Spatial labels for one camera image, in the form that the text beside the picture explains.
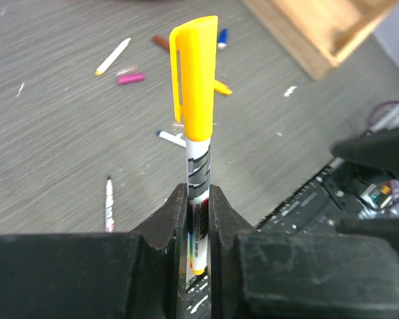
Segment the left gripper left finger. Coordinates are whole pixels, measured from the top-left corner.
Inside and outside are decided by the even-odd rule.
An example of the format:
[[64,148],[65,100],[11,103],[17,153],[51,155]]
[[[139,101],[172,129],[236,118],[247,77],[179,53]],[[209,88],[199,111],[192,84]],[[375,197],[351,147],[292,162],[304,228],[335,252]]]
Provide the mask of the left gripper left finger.
[[0,318],[183,318],[187,199],[129,232],[0,235]]

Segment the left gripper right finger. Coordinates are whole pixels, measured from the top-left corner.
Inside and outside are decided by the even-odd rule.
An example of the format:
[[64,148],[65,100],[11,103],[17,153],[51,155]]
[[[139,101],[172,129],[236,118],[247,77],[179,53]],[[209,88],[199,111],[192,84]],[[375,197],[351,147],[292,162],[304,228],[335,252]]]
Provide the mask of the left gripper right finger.
[[399,219],[263,233],[212,186],[209,239],[212,318],[399,318]]

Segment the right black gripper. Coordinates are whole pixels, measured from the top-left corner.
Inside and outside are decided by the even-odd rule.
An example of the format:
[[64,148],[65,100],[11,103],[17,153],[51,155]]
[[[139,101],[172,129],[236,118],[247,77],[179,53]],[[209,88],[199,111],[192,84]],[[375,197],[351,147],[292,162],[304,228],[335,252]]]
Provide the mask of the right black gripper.
[[331,147],[331,154],[356,165],[385,171],[399,181],[399,127],[337,142]]

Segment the brown marker pen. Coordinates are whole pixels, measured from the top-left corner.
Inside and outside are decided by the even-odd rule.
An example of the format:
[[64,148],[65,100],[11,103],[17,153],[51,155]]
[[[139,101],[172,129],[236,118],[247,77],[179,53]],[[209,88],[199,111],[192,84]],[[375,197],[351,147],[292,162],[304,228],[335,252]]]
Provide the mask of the brown marker pen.
[[106,199],[105,199],[105,231],[112,233],[114,231],[114,217],[113,217],[113,185],[112,178],[109,175],[106,180]]

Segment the yellow pen cap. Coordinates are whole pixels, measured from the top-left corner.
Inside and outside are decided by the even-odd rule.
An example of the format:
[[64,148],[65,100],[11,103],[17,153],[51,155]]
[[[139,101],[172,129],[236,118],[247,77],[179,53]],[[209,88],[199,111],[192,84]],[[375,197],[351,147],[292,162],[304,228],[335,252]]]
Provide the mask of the yellow pen cap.
[[211,138],[218,16],[175,27],[169,36],[174,116],[194,142]]

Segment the brown pen cap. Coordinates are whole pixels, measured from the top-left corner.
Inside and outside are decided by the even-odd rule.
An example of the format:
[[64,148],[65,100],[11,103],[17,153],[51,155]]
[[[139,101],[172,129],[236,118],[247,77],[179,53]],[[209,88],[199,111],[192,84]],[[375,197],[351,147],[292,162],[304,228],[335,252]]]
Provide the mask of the brown pen cap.
[[167,38],[163,37],[162,35],[154,35],[152,37],[152,42],[161,47],[167,53],[170,51],[170,45]]

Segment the yellow marker pen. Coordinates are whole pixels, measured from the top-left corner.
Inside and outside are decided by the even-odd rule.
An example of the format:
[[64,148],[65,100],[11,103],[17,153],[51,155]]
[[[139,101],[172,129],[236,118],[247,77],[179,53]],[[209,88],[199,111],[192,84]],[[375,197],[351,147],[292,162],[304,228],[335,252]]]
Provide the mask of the yellow marker pen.
[[196,276],[207,266],[210,144],[210,139],[186,140],[189,260]]

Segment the blue marker pen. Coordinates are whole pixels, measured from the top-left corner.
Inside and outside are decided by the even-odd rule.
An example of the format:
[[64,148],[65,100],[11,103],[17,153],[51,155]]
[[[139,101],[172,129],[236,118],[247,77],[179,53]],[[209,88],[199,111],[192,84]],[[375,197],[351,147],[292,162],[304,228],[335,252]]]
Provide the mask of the blue marker pen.
[[166,140],[168,142],[171,142],[175,145],[178,145],[180,147],[186,148],[186,141],[182,139],[181,136],[176,136],[171,133],[168,133],[166,131],[160,130],[156,132],[157,137]]

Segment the magenta pen cap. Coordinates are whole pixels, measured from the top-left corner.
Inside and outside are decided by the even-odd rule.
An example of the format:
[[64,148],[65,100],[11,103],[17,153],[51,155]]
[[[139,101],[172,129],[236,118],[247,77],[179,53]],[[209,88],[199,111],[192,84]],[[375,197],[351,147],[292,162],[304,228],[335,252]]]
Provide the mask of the magenta pen cap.
[[142,82],[145,80],[145,78],[145,74],[141,72],[121,74],[117,78],[117,83],[119,85],[131,84],[136,82]]

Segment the blue pen cap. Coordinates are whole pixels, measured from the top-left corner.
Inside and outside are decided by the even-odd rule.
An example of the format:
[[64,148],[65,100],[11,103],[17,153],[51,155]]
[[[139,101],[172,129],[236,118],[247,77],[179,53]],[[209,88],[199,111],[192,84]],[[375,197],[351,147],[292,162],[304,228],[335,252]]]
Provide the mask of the blue pen cap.
[[217,48],[219,50],[222,50],[227,46],[227,36],[228,36],[228,30],[222,29],[217,38]]

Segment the white yellow-tipped pen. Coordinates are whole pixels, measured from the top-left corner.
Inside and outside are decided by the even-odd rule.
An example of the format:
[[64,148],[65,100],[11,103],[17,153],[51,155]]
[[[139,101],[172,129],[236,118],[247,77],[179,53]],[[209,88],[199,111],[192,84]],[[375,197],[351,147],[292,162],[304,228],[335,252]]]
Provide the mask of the white yellow-tipped pen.
[[103,75],[109,67],[115,62],[115,60],[122,54],[122,52],[126,49],[129,45],[130,41],[132,40],[131,37],[124,39],[107,57],[106,59],[97,67],[95,70],[96,76]]

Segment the wooden clothes rack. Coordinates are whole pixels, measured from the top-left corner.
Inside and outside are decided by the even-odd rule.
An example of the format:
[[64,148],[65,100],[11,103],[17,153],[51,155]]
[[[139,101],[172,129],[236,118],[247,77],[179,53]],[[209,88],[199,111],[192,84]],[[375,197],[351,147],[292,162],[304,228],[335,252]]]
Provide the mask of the wooden clothes rack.
[[399,4],[387,1],[243,2],[313,79],[338,68]]

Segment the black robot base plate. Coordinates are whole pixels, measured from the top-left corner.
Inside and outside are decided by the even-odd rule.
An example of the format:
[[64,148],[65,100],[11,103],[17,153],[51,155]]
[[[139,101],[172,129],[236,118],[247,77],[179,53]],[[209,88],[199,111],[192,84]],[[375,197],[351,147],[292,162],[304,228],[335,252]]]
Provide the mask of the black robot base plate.
[[265,233],[327,234],[343,219],[399,217],[399,181],[387,173],[335,159],[257,226]]

